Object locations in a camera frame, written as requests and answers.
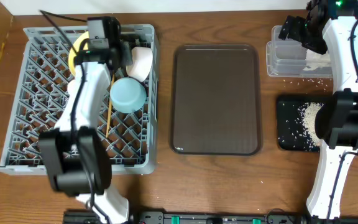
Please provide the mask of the yellow plate with scraps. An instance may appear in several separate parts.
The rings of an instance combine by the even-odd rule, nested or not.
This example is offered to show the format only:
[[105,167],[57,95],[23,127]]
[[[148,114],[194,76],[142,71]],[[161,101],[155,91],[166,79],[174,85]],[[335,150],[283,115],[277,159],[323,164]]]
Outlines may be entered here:
[[73,48],[70,49],[70,53],[68,54],[68,67],[73,76],[75,76],[75,64],[74,58],[76,57],[75,51],[79,51],[80,44],[85,39],[89,38],[89,32],[86,31],[85,33],[81,34],[73,43]]

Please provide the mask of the cream white cup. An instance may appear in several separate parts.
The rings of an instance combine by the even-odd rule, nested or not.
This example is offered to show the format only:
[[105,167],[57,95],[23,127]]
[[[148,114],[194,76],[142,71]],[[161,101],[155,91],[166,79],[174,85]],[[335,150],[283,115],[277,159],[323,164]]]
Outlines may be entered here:
[[67,85],[67,92],[71,96],[75,90],[75,79],[71,80]]

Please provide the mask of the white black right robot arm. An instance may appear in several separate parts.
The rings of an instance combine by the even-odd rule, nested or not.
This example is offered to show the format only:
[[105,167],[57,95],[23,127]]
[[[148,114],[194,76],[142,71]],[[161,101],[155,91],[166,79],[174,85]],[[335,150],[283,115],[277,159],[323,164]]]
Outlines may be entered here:
[[307,214],[297,223],[358,223],[341,218],[340,202],[352,160],[358,157],[358,0],[311,0],[305,18],[288,16],[279,38],[328,53],[332,97],[317,112],[321,140],[318,170],[306,200]]

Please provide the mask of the wooden chopstick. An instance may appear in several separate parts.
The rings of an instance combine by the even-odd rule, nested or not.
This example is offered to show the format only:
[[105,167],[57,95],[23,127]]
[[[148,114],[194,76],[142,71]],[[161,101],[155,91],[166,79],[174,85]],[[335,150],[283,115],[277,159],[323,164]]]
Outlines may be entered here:
[[[112,86],[114,85],[115,81],[115,75],[112,75],[110,87],[109,87],[109,93],[112,90]],[[111,102],[111,96],[109,95],[109,104],[108,104],[108,117],[107,117],[107,123],[106,123],[106,139],[109,136],[109,130],[110,130],[110,124],[111,124],[111,113],[112,113],[112,102]]]

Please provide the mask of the white tissue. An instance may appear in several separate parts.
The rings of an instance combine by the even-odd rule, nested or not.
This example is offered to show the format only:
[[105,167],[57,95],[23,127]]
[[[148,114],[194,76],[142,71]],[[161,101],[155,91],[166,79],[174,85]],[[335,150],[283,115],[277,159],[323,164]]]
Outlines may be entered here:
[[304,71],[313,71],[318,68],[325,68],[331,66],[331,59],[328,52],[321,55],[314,51],[307,50],[305,61],[306,65],[303,69]]

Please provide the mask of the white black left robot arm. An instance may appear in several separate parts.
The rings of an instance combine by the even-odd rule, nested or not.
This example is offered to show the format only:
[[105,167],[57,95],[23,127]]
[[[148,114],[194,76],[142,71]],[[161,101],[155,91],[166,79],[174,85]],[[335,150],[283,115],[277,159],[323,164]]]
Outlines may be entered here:
[[89,17],[88,36],[70,44],[74,79],[55,126],[38,146],[52,189],[84,203],[101,223],[133,223],[128,199],[112,185],[111,159],[98,134],[99,113],[114,73],[132,60],[115,17]]

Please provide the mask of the pink shallow bowl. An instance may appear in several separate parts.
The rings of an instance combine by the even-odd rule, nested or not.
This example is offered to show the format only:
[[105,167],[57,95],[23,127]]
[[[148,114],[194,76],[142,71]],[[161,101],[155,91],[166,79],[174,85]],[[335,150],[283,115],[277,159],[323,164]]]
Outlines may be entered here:
[[147,47],[134,47],[132,53],[132,65],[126,67],[127,75],[143,82],[148,77],[153,64],[152,49]]

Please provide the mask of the light blue bowl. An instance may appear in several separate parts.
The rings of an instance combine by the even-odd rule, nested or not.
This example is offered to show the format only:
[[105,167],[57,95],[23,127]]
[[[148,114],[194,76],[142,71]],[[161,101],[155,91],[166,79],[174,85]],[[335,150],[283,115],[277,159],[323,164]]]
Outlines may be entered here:
[[110,90],[112,107],[121,113],[134,113],[146,102],[144,86],[133,78],[120,78],[114,82]]

